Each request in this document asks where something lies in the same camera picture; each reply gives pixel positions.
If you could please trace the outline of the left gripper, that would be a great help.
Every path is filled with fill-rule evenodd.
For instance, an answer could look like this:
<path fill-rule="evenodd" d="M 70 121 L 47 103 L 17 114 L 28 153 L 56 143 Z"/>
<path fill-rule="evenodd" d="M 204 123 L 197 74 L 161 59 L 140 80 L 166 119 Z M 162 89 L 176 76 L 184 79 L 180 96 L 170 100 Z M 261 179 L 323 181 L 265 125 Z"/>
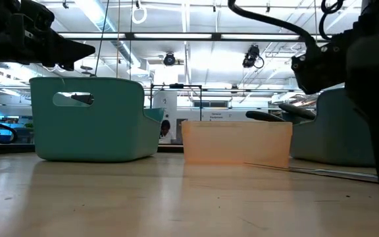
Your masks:
<path fill-rule="evenodd" d="M 51 29 L 55 15 L 35 1 L 0 0 L 0 62 L 42 63 L 73 71 L 94 46 L 65 39 Z"/>

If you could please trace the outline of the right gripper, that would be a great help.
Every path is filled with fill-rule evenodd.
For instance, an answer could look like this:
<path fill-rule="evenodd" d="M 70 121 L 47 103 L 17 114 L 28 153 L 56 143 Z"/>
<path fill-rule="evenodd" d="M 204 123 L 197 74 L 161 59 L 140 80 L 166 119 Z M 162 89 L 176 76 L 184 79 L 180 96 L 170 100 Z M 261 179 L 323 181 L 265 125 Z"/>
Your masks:
<path fill-rule="evenodd" d="M 305 40 L 306 53 L 291 58 L 291 69 L 298 87 L 311 95 L 347 80 L 346 53 L 352 43 L 352 32 L 333 35 L 319 47 L 312 36 Z"/>

